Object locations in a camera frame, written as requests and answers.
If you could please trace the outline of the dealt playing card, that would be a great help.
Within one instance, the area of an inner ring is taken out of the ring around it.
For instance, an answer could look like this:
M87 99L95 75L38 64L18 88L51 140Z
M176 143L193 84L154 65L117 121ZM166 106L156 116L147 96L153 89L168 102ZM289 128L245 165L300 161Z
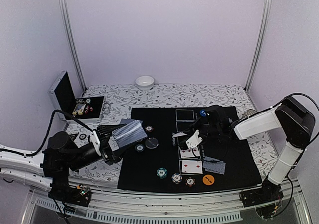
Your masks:
M223 161L218 161L218 162L204 161L203 168L206 172L224 175L225 169L226 169L226 163Z
M221 160L215 159L215 158L212 158L212 157L204 157L204 161L206 161L206 162L212 162L212 163L217 163L217 162L220 162Z
M136 119L121 119L120 121L120 124L129 124L131 122L135 122L135 121L138 121L140 124L143 124L143 121L142 120L136 120Z

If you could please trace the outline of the black dealer button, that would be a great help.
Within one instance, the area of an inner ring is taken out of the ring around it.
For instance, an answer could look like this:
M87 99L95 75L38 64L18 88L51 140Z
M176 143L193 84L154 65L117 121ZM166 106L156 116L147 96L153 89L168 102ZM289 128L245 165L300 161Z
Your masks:
M154 137L149 137L145 140L145 147L150 150L156 149L158 145L159 145L159 142Z

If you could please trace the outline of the green chips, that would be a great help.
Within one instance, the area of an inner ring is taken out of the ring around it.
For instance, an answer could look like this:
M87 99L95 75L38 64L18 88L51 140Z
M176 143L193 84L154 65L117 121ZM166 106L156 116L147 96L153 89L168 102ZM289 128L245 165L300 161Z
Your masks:
M143 152L144 149L145 149L145 147L144 147L142 144L137 144L137 145L135 146L135 151L136 151L136 152Z
M160 178L160 179L164 179L167 177L168 175L168 170L166 168L159 168L156 171L156 175Z

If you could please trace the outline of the grey playing card deck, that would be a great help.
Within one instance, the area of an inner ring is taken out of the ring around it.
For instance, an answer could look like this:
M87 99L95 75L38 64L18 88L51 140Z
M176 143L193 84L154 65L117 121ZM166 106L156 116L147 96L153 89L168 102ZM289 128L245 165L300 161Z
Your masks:
M124 148L147 138L147 134L145 133L140 120L133 120L123 127L112 131L112 136L119 148Z

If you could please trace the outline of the blue peach poker chip stack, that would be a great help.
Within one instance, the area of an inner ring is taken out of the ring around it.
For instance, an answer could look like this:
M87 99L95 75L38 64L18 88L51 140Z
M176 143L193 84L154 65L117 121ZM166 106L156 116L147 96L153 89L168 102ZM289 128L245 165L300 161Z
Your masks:
M182 175L179 173L174 173L171 177L171 180L174 184L179 184L182 182Z

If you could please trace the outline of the blue small blind button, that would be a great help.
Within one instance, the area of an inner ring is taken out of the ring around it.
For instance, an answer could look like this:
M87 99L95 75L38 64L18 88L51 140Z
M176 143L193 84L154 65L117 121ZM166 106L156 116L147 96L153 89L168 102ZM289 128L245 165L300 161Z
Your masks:
M201 109L199 113L202 117L207 117L207 113L205 109Z

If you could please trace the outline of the red white poker chips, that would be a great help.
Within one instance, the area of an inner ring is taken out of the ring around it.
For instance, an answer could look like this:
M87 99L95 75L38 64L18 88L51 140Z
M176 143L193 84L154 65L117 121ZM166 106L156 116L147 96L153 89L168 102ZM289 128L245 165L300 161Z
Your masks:
M152 126L146 126L145 127L145 131L146 132L152 132L154 129L153 129L153 127Z

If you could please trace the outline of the orange big blind button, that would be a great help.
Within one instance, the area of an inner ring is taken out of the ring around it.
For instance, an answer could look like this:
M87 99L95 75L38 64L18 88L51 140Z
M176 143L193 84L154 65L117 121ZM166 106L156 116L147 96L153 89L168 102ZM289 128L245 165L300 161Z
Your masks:
M207 186L211 186L215 183L215 178L212 175L207 174L203 176L202 181L203 181L203 184Z

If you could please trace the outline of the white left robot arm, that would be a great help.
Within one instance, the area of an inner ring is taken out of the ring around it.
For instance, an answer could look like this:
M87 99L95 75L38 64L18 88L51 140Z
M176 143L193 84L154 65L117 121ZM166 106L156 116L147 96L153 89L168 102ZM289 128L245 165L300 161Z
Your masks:
M44 190L54 189L63 201L74 197L69 187L70 172L90 166L99 161L112 165L121 160L124 149L116 150L110 145L116 135L128 125L99 125L92 129L81 121L79 125L90 131L87 144L77 146L71 136L60 131L53 136L45 134L42 144L35 150L0 146L0 175L8 181L18 181Z

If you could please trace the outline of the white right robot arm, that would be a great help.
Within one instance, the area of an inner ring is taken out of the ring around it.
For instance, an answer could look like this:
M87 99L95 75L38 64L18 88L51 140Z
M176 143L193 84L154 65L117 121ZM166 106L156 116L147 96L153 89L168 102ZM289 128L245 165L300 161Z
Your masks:
M225 111L226 108L220 105L206 107L205 116L199 117L187 129L173 137L186 137L182 148L193 149L203 142L204 137L245 140L263 132L282 129L286 135L286 144L263 181L263 187L258 190L260 201L268 202L277 194L276 186L288 176L306 147L317 138L317 135L313 135L315 116L294 98L294 94L285 96L265 110L234 122L230 121Z

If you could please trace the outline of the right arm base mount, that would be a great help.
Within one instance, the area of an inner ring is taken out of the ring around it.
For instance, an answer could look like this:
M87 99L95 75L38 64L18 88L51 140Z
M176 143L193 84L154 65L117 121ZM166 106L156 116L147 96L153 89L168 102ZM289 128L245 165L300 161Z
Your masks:
M262 219L272 219L282 206L284 197L281 186L260 187L242 190L239 198L244 207L255 207L257 215Z

